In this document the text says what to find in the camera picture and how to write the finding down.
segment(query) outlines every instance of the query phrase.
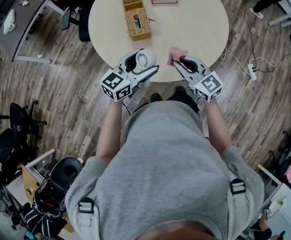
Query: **roll of tape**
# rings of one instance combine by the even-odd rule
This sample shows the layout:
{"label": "roll of tape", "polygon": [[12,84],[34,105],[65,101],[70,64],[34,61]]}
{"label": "roll of tape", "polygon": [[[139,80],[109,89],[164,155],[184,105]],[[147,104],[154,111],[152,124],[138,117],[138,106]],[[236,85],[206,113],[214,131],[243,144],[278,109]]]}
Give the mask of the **roll of tape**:
{"label": "roll of tape", "polygon": [[156,65],[157,58],[152,51],[144,49],[136,54],[135,61],[141,71],[151,68]]}

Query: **black and white marker cube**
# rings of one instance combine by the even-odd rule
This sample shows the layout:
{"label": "black and white marker cube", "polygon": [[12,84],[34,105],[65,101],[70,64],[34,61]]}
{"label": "black and white marker cube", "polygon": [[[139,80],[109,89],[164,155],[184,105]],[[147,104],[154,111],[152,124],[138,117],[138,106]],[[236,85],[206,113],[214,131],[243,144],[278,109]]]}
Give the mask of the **black and white marker cube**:
{"label": "black and white marker cube", "polygon": [[217,73],[213,71],[194,85],[194,92],[205,101],[210,102],[222,92],[223,86]]}
{"label": "black and white marker cube", "polygon": [[104,94],[115,102],[132,94],[131,82],[112,69],[109,69],[100,80],[100,85]]}

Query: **gray desk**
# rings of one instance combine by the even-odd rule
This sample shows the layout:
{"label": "gray desk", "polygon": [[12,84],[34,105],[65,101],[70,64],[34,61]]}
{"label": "gray desk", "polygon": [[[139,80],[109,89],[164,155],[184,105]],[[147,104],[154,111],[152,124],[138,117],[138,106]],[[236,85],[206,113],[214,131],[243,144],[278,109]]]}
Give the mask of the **gray desk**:
{"label": "gray desk", "polygon": [[13,62],[14,60],[47,63],[51,62],[50,59],[38,58],[31,56],[20,55],[22,44],[24,43],[31,26],[45,6],[58,12],[61,16],[64,11],[57,7],[49,0],[28,0],[27,6],[19,5],[20,0],[15,0],[11,7],[15,11],[14,24],[15,29],[4,34],[4,24],[0,27],[0,43],[3,46],[8,58]]}

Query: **black strap buckle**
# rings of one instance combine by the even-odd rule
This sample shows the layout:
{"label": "black strap buckle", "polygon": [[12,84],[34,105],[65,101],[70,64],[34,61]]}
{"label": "black strap buckle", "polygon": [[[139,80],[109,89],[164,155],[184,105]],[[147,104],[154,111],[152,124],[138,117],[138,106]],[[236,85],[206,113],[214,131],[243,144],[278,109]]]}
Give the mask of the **black strap buckle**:
{"label": "black strap buckle", "polygon": [[246,184],[243,180],[235,178],[230,182],[230,190],[232,195],[242,194],[246,192]]}
{"label": "black strap buckle", "polygon": [[85,197],[79,202],[79,213],[81,214],[94,214],[95,202],[89,198]]}

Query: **black shoe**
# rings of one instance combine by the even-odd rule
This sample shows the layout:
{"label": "black shoe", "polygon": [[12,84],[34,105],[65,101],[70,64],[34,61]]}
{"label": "black shoe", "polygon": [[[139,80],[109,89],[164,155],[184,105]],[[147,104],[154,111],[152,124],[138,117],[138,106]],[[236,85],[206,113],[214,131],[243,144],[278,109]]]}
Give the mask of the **black shoe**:
{"label": "black shoe", "polygon": [[177,86],[175,88],[175,93],[179,93],[179,92],[184,92],[186,93],[186,88],[184,88],[183,86]]}
{"label": "black shoe", "polygon": [[162,102],[162,98],[159,93],[154,93],[151,95],[150,103],[153,103],[153,102]]}

